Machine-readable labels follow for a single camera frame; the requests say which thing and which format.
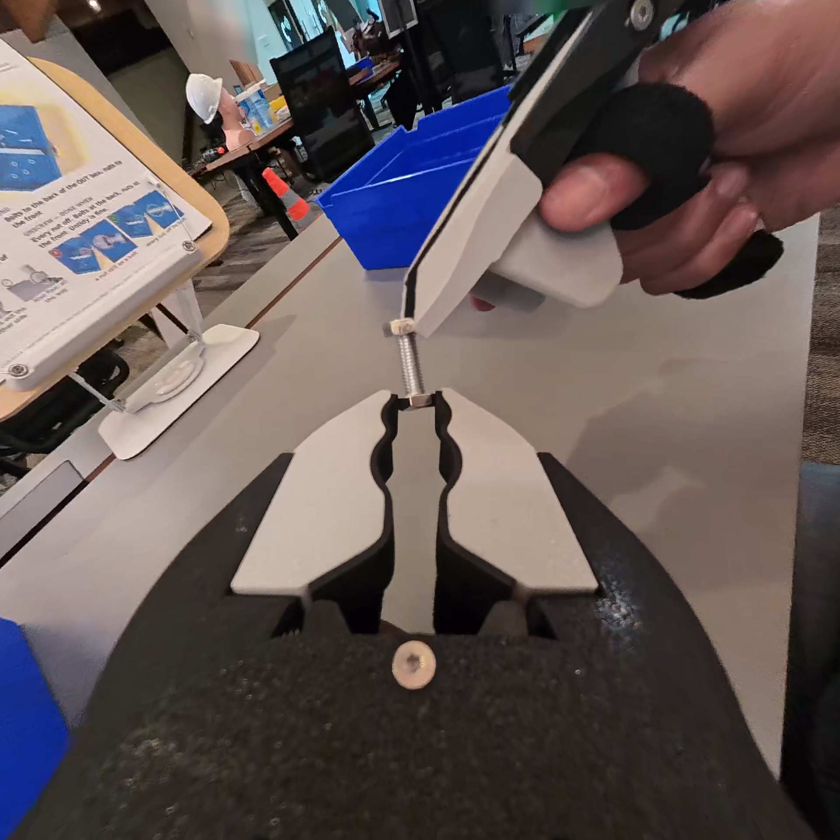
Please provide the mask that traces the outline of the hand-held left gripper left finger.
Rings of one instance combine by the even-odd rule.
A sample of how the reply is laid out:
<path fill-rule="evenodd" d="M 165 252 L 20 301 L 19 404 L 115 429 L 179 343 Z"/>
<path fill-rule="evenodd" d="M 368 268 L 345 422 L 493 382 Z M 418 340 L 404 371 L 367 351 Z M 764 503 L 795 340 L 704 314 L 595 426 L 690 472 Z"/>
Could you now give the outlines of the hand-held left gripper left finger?
<path fill-rule="evenodd" d="M 237 595 L 335 603 L 349 628 L 378 628 L 395 568 L 392 497 L 400 399 L 378 391 L 291 455 L 232 579 Z"/>

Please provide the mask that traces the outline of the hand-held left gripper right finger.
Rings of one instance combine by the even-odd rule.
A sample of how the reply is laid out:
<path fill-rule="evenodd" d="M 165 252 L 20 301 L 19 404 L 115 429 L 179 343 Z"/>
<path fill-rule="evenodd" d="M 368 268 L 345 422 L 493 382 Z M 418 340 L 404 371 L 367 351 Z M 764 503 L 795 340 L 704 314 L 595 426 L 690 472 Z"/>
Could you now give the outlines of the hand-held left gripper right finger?
<path fill-rule="evenodd" d="M 436 393 L 434 410 L 444 479 L 434 624 L 483 624 L 500 602 L 596 593 L 595 573 L 535 447 L 453 389 Z"/>

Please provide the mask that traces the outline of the silver bolt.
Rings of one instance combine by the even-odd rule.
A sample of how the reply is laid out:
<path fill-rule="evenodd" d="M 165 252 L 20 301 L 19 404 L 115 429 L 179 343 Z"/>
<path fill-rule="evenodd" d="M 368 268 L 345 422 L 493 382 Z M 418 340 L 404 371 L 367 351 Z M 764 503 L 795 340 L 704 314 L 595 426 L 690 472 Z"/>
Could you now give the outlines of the silver bolt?
<path fill-rule="evenodd" d="M 396 341 L 406 394 L 406 408 L 417 410 L 431 406 L 434 396 L 427 393 L 425 388 L 417 351 L 417 336 L 414 332 L 405 332 L 397 336 Z"/>

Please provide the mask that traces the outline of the blue divided storage bin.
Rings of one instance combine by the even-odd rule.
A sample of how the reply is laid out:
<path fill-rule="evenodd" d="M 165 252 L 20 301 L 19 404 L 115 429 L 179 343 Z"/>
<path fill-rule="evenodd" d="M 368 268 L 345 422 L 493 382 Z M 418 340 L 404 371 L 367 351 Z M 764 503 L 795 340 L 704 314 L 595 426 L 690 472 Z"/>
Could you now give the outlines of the blue divided storage bin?
<path fill-rule="evenodd" d="M 70 734 L 23 629 L 1 620 L 1 838 L 35 805 Z"/>

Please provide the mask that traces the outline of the person's right hand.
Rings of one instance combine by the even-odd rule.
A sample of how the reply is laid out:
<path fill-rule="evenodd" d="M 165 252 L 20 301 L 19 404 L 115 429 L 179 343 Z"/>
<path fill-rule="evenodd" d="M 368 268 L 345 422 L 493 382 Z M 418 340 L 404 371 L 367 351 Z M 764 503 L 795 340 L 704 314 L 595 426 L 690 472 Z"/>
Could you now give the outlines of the person's right hand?
<path fill-rule="evenodd" d="M 622 283 L 701 286 L 751 236 L 838 203 L 839 2 L 729 2 L 640 59 L 638 79 L 687 89 L 716 130 L 710 181 L 673 213 L 616 234 Z"/>

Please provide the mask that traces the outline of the orange striped traffic cone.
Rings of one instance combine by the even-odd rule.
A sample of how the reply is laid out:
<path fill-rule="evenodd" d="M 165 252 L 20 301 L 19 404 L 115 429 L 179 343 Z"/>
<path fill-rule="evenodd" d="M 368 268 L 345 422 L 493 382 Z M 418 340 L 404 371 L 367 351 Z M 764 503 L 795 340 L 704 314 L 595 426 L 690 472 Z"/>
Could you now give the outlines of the orange striped traffic cone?
<path fill-rule="evenodd" d="M 261 174 L 272 195 L 280 202 L 285 215 L 291 222 L 299 223 L 312 215 L 309 203 L 298 195 L 273 168 L 267 166 Z"/>

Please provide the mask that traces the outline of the black office chair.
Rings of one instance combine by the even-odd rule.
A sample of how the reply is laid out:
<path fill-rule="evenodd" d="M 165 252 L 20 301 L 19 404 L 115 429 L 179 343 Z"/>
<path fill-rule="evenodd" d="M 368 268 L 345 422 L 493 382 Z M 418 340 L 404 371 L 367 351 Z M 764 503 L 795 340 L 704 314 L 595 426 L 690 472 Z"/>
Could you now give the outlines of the black office chair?
<path fill-rule="evenodd" d="M 332 183 L 374 147 L 332 27 L 270 60 L 317 181 Z"/>

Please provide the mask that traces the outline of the white document stand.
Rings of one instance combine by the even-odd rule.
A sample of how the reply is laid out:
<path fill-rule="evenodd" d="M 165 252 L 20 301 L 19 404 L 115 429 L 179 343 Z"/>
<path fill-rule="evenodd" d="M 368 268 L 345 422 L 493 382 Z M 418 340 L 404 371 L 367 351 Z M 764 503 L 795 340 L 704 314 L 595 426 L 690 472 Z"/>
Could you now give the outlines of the white document stand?
<path fill-rule="evenodd" d="M 99 435 L 122 461 L 141 455 L 252 351 L 259 333 L 229 324 L 205 328 L 200 318 L 177 318 L 157 307 L 184 336 L 120 396 Z"/>

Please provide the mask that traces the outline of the instruction sheet on stand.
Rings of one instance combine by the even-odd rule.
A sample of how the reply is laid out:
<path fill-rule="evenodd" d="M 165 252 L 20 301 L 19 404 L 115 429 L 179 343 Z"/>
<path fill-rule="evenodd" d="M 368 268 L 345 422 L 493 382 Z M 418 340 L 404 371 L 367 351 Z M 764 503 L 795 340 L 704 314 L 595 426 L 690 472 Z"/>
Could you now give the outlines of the instruction sheet on stand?
<path fill-rule="evenodd" d="M 212 260 L 223 253 L 229 239 L 229 223 L 218 202 L 208 195 L 159 145 L 118 110 L 100 91 L 72 70 L 54 62 L 28 56 L 25 59 L 50 79 L 57 88 L 63 90 L 81 109 L 89 113 L 110 135 L 139 159 L 154 174 L 155 179 L 160 184 L 170 187 L 176 194 L 182 196 L 190 205 L 194 206 L 198 212 L 208 218 L 211 227 L 207 232 L 197 237 L 196 257 L 192 260 L 192 263 L 166 281 L 165 285 L 142 292 L 140 298 L 132 304 L 131 309 L 119 315 L 118 320 L 112 319 L 104 327 L 94 328 L 93 335 L 90 338 L 81 338 L 80 348 L 73 351 L 69 359 L 63 361 L 56 371 L 49 373 L 41 383 L 25 391 L 15 390 L 9 385 L 2 384 L 1 419 L 4 421 L 19 413 L 25 406 L 46 393 L 61 378 L 75 372 L 79 364 L 99 351 L 109 341 L 117 338 L 141 315 L 150 312 L 156 305 L 162 303 L 167 296 L 176 292 L 178 288 L 194 278 L 199 270 L 207 267 Z"/>

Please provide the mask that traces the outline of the white hard hat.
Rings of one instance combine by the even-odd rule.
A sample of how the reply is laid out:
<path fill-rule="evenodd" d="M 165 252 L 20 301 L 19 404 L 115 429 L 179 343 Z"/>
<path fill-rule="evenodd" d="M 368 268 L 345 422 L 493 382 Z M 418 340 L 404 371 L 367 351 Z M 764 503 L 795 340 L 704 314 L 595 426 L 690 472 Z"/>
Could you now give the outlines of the white hard hat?
<path fill-rule="evenodd" d="M 220 77 L 213 78 L 203 73 L 191 73 L 185 84 L 187 103 L 205 125 L 214 121 L 226 94 Z"/>

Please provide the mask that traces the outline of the dark flat tablet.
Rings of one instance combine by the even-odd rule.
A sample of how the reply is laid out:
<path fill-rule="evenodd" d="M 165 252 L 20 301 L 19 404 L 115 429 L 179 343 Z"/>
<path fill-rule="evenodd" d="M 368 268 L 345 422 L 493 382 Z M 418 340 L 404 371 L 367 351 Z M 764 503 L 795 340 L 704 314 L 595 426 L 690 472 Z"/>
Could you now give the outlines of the dark flat tablet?
<path fill-rule="evenodd" d="M 10 500 L 2 498 L 1 565 L 10 561 L 88 485 L 67 460 L 36 478 L 21 479 L 9 491 Z"/>

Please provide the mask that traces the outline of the white instruction board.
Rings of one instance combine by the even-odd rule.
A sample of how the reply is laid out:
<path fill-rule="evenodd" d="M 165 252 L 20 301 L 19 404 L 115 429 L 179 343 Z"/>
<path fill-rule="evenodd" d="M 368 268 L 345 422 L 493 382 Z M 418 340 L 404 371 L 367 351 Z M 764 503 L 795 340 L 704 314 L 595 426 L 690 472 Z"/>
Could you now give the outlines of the white instruction board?
<path fill-rule="evenodd" d="M 2 383 L 28 392 L 200 263 L 212 221 L 2 43 Z"/>

